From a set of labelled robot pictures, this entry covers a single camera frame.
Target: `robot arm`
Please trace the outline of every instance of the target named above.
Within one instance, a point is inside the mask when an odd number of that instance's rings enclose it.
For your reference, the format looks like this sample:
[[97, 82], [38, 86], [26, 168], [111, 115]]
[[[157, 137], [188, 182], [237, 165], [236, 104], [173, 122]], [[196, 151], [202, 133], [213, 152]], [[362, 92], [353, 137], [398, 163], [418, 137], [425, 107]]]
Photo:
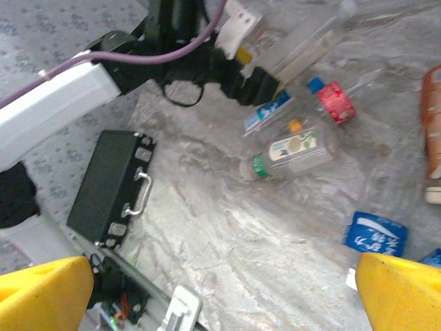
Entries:
[[[201, 97], [203, 86], [214, 82], [220, 83], [227, 97], [242, 105], [269, 101], [277, 80], [261, 68], [255, 68], [252, 76], [245, 78], [240, 73], [242, 63], [232, 57], [260, 16], [247, 12], [236, 0], [229, 0], [226, 10], [232, 18], [225, 28], [219, 34], [213, 32], [209, 40], [180, 59], [150, 66], [85, 61], [54, 78], [48, 77], [45, 83], [0, 109], [0, 171], [10, 169], [67, 124], [150, 79], [155, 80], [165, 97], [165, 88], [171, 82], [190, 81], [201, 88]], [[92, 42], [82, 54], [106, 51], [148, 56], [179, 50], [197, 35], [201, 18], [207, 16], [204, 12], [203, 0], [150, 1], [149, 16], [131, 33], [111, 31]]]

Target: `black bracket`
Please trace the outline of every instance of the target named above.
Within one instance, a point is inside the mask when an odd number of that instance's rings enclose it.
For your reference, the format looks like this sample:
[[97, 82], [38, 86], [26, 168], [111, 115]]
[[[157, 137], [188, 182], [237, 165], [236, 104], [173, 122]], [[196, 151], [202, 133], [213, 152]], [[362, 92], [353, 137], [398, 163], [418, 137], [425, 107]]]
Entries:
[[101, 262], [93, 254], [90, 257], [90, 264], [94, 270], [94, 288], [88, 309], [101, 302], [108, 312], [115, 311], [116, 313], [117, 310], [111, 307], [116, 306], [119, 310], [123, 310], [122, 298], [124, 298], [128, 303], [127, 320], [136, 325], [144, 313], [150, 295], [127, 277], [118, 264], [110, 258], [105, 257]]
[[0, 172], [0, 229], [19, 225], [39, 214], [37, 189], [22, 162]]
[[[206, 17], [203, 0], [151, 1], [149, 16], [131, 33], [111, 31], [88, 48], [144, 56], [173, 52], [188, 45], [197, 36], [202, 17]], [[279, 85], [278, 80], [262, 68], [256, 68], [246, 79], [240, 73], [243, 65], [235, 59], [226, 59], [223, 51], [214, 47], [216, 38], [217, 34], [213, 33], [193, 52], [169, 63], [140, 66], [113, 61], [96, 62], [105, 67], [122, 94], [153, 79], [163, 91], [173, 81], [190, 81], [201, 88], [211, 82], [220, 83], [225, 95], [241, 105], [258, 106], [271, 101]]]

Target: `black cable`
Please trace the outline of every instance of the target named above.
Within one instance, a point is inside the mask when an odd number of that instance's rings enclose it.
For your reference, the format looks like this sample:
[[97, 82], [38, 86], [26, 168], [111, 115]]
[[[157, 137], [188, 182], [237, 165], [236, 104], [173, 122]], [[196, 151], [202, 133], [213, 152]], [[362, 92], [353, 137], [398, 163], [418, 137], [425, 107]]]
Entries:
[[197, 100], [193, 103], [183, 103], [180, 101], [176, 101], [176, 100], [172, 100], [166, 93], [165, 91], [165, 86], [161, 87], [161, 90], [163, 92], [163, 96], [164, 98], [166, 98], [170, 103], [176, 105], [176, 106], [180, 106], [180, 107], [184, 107], [184, 108], [189, 108], [189, 107], [193, 107], [195, 105], [197, 105], [199, 103], [199, 101], [202, 99], [203, 95], [204, 95], [204, 85], [199, 86], [199, 88], [201, 89], [200, 93], [199, 93], [199, 97], [197, 98]]

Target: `clear plastic bottle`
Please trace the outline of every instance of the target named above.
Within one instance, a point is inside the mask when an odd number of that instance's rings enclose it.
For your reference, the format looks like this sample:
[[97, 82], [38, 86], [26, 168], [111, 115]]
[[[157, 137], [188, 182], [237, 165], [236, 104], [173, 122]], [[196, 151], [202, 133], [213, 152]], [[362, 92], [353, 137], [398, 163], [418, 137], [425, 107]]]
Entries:
[[257, 108], [244, 120], [244, 136], [267, 143], [277, 137], [290, 120], [303, 120], [315, 114], [326, 122], [343, 124], [356, 114], [351, 97], [371, 84], [380, 72], [362, 74], [356, 85], [344, 87], [347, 89], [336, 82], [325, 85], [318, 77], [307, 87], [288, 86], [273, 101]]
[[280, 81], [283, 88], [304, 69], [319, 60], [345, 37], [345, 25], [357, 13], [354, 0], [342, 0], [338, 5], [321, 6], [251, 63], [242, 73], [249, 77], [255, 67], [261, 67]]
[[268, 143], [261, 152], [240, 163], [240, 174], [252, 181], [262, 177], [292, 178], [333, 160], [334, 133], [322, 121]]
[[344, 240], [345, 245], [359, 251], [349, 269], [347, 285], [355, 286], [360, 252], [403, 255], [423, 177], [422, 146], [417, 139], [401, 141], [387, 161], [367, 177]]

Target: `case handle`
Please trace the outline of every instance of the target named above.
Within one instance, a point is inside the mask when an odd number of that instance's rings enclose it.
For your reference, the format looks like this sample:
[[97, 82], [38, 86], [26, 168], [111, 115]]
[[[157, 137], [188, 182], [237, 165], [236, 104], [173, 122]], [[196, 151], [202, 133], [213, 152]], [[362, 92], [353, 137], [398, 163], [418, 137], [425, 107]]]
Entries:
[[132, 210], [130, 209], [130, 203], [128, 202], [125, 203], [123, 207], [123, 211], [121, 213], [121, 217], [123, 218], [129, 215], [130, 216], [140, 215], [144, 211], [147, 205], [147, 200], [149, 199], [150, 191], [152, 190], [153, 179], [148, 174], [143, 172], [142, 167], [136, 169], [134, 180], [138, 181], [139, 179], [145, 179], [147, 181], [147, 186], [145, 187], [143, 197], [141, 198], [141, 206], [138, 210]]

